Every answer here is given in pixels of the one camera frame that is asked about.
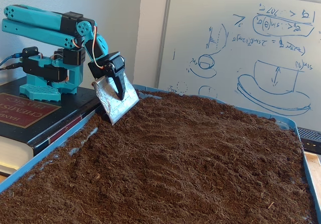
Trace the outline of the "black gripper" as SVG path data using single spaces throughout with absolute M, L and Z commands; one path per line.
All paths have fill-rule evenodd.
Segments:
M 92 86 L 114 125 L 139 101 L 134 87 L 127 76 L 124 76 L 124 59 L 120 52 L 113 52 L 98 59 L 96 63 L 89 62 L 88 67 L 93 77 L 98 79 L 92 82 Z

